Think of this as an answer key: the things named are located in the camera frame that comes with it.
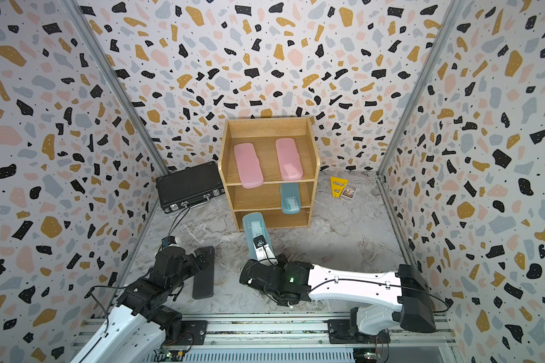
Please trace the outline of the teal pencil case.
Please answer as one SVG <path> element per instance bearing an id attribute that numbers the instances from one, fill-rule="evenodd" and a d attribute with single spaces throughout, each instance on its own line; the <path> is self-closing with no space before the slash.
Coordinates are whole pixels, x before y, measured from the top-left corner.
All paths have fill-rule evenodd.
<path id="1" fill-rule="evenodd" d="M 242 226 L 245 232 L 245 238 L 248 245 L 249 257 L 251 260 L 257 260 L 255 246 L 253 239 L 257 236 L 263 235 L 268 242 L 270 249 L 273 252 L 270 244 L 270 236 L 266 228 L 266 224 L 263 215 L 259 212 L 248 213 L 242 218 Z"/>
<path id="2" fill-rule="evenodd" d="M 301 193 L 298 183 L 284 183 L 280 186 L 281 208 L 287 215 L 301 211 Z"/>

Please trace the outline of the pink pencil case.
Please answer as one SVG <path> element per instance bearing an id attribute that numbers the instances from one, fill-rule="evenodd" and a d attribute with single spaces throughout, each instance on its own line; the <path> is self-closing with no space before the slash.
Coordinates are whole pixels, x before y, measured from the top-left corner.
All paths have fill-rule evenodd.
<path id="1" fill-rule="evenodd" d="M 288 182 L 302 180 L 304 172 L 295 139 L 277 139 L 276 153 L 282 179 Z"/>
<path id="2" fill-rule="evenodd" d="M 262 186 L 264 178 L 254 145 L 241 143 L 233 151 L 242 187 L 250 189 Z"/>

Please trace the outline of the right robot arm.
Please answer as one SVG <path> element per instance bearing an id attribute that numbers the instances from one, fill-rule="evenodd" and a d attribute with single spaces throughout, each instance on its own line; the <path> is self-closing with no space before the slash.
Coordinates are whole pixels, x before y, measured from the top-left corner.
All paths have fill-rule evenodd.
<path id="1" fill-rule="evenodd" d="M 375 336 L 395 327 L 422 334 L 437 331 L 428 284 L 411 265 L 401 264 L 396 272 L 360 273 L 305 262 L 249 260 L 239 282 L 278 306 L 327 299 L 360 303 L 351 310 L 354 334 Z"/>

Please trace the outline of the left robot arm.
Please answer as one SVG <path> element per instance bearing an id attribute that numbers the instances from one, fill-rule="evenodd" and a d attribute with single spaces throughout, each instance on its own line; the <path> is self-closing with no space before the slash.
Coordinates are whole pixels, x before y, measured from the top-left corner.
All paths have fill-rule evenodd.
<path id="1" fill-rule="evenodd" d="M 74 362 L 183 361 L 193 346 L 204 344 L 207 322 L 189 321 L 167 306 L 187 280 L 213 290 L 215 249 L 193 253 L 171 245 L 155 256 L 148 273 L 122 288 L 114 308 Z"/>

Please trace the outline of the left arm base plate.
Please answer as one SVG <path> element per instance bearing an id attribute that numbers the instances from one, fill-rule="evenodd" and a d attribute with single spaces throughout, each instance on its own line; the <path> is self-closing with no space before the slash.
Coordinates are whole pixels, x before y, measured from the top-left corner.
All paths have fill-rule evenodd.
<path id="1" fill-rule="evenodd" d="M 178 320 L 160 327 L 162 346 L 203 346 L 207 334 L 206 320 Z"/>

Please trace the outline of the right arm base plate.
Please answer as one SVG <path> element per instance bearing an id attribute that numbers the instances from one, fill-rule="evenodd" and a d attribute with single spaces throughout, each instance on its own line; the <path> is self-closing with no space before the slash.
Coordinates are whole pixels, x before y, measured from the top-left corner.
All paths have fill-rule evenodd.
<path id="1" fill-rule="evenodd" d="M 330 319 L 327 322 L 329 342 L 331 344 L 381 344 L 390 343 L 388 332 L 380 331 L 378 335 L 362 334 L 351 327 L 349 319 Z"/>

